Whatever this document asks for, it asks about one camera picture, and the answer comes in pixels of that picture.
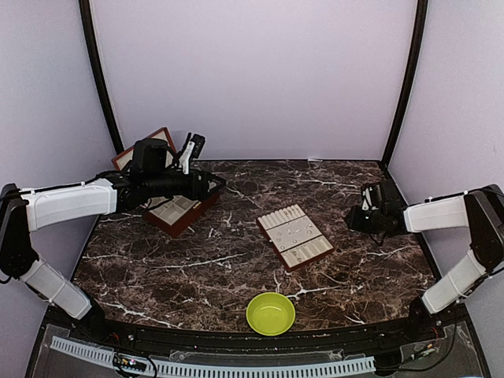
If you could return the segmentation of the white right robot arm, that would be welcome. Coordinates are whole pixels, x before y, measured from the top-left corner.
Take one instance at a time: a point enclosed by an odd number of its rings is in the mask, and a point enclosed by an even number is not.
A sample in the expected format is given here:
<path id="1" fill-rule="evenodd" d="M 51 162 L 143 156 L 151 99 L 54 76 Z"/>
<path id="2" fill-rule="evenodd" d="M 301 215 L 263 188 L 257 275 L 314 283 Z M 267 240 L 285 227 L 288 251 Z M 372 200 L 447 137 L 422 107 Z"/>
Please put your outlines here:
<path id="1" fill-rule="evenodd" d="M 409 304 L 402 335 L 417 342 L 431 331 L 441 313 L 468 298 L 503 267 L 503 191 L 497 184 L 406 205 L 393 180 L 361 187 L 361 202 L 344 217 L 354 232 L 383 239 L 421 235 L 427 240 L 460 236 L 461 248 L 447 269 Z"/>

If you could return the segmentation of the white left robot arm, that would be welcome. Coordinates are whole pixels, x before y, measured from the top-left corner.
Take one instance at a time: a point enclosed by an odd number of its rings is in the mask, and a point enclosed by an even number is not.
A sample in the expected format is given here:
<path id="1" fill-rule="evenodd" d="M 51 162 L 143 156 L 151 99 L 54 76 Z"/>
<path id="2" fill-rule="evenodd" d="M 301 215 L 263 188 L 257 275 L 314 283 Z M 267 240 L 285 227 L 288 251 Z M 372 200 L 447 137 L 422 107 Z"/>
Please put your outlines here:
<path id="1" fill-rule="evenodd" d="M 1 272 L 4 282 L 19 280 L 72 319 L 94 343 L 105 343 L 111 327 L 101 308 L 37 252 L 33 234 L 81 219 L 125 213 L 150 200 L 182 196 L 203 202 L 226 185 L 225 179 L 197 169 L 193 161 L 205 144 L 189 135 L 175 152 L 163 139 L 141 139 L 128 162 L 118 170 L 100 172 L 89 180 L 52 187 L 20 188 L 7 184 L 1 191 Z"/>

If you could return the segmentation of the brown ring earring tray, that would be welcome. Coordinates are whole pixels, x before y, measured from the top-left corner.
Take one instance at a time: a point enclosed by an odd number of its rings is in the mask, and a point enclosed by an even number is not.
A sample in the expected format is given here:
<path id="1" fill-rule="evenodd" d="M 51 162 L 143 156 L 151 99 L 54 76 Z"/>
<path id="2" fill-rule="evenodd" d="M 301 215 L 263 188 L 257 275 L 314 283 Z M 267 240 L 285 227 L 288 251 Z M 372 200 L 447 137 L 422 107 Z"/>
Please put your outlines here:
<path id="1" fill-rule="evenodd" d="M 319 261 L 335 249 L 298 204 L 258 217 L 256 223 L 288 272 Z"/>

